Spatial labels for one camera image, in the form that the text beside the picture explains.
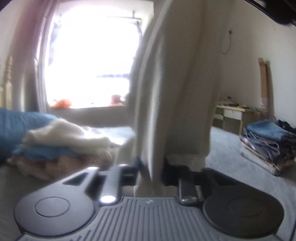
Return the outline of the white bear print sweatshirt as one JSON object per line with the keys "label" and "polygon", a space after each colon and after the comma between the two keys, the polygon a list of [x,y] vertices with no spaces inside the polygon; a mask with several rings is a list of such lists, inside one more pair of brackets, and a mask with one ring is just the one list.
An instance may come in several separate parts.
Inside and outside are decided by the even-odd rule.
{"label": "white bear print sweatshirt", "polygon": [[219,56],[233,1],[156,1],[130,75],[127,111],[134,136],[117,164],[140,158],[134,197],[174,195],[165,161],[205,166],[221,91]]}

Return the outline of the grey bed sheet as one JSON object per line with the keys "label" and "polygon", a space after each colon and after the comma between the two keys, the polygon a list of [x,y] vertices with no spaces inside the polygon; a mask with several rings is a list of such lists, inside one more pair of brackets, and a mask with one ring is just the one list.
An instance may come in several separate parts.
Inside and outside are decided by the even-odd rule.
{"label": "grey bed sheet", "polygon": [[[206,165],[276,197],[285,210],[277,235],[282,240],[295,240],[295,167],[276,177],[241,156],[241,149],[237,135],[212,128]],[[14,205],[46,185],[42,180],[23,176],[14,166],[1,166],[1,240],[15,240],[20,235],[13,218]]]}

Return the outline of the pink pot on windowsill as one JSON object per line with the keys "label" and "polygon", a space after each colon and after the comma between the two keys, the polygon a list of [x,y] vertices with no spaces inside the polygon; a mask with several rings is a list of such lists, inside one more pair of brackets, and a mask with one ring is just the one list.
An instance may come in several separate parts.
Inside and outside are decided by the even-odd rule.
{"label": "pink pot on windowsill", "polygon": [[111,105],[114,105],[114,106],[124,105],[124,101],[121,100],[120,95],[112,95],[111,96]]}

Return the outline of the white and green desk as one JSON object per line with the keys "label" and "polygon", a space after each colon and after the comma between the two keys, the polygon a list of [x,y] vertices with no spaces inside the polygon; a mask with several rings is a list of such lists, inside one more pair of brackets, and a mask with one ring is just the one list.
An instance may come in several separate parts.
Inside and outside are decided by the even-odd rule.
{"label": "white and green desk", "polygon": [[235,105],[234,103],[219,103],[216,106],[214,120],[221,122],[222,130],[226,130],[227,120],[238,122],[238,135],[243,133],[243,129],[250,123],[260,120],[261,111],[258,108]]}

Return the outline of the cream fleece garment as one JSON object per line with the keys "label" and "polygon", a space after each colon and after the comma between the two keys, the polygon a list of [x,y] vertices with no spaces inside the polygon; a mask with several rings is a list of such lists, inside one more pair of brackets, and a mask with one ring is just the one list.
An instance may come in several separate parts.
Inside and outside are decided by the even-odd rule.
{"label": "cream fleece garment", "polygon": [[63,147],[79,154],[96,155],[107,151],[111,141],[108,137],[93,132],[89,126],[79,126],[58,118],[45,127],[29,130],[22,144]]}

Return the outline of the light blue garment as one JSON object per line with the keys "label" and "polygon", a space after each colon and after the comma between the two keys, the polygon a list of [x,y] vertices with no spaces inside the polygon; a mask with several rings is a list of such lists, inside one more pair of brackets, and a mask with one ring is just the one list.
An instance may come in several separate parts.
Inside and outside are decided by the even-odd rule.
{"label": "light blue garment", "polygon": [[21,156],[29,161],[51,161],[62,156],[77,157],[78,154],[68,148],[51,146],[28,146],[18,145],[13,155]]}

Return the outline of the orange object on windowsill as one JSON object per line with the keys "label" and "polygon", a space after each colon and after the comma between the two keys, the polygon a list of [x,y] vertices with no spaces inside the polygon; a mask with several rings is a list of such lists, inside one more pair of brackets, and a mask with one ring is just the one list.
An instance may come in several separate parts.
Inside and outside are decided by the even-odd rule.
{"label": "orange object on windowsill", "polygon": [[68,109],[71,107],[71,102],[67,99],[57,101],[51,108],[52,109]]}

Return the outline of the stack of folded jeans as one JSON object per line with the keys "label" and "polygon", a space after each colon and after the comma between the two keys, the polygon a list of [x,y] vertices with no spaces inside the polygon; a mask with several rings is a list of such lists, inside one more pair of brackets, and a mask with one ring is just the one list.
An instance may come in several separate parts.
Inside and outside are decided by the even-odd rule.
{"label": "stack of folded jeans", "polygon": [[295,165],[295,128],[286,121],[251,123],[239,139],[241,155],[275,176]]}

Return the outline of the blue duvet roll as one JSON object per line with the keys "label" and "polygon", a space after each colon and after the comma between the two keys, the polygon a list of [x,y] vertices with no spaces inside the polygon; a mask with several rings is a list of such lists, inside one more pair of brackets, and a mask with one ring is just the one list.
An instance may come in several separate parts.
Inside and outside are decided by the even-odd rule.
{"label": "blue duvet roll", "polygon": [[10,158],[29,130],[42,128],[57,117],[39,112],[22,112],[1,108],[1,163]]}

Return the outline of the grey curtain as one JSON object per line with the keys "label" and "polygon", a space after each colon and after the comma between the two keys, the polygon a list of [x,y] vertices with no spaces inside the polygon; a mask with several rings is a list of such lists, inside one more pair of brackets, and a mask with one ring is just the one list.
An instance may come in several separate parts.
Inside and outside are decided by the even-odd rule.
{"label": "grey curtain", "polygon": [[12,109],[46,113],[47,45],[59,1],[24,3],[10,47]]}

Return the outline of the cardboard panel against wall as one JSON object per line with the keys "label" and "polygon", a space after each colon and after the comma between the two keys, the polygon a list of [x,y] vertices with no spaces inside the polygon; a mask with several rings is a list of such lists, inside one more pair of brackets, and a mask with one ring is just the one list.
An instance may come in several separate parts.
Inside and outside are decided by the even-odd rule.
{"label": "cardboard panel against wall", "polygon": [[260,69],[260,88],[261,88],[261,108],[267,109],[269,98],[268,98],[268,78],[267,78],[267,66],[262,57],[258,58],[259,69]]}

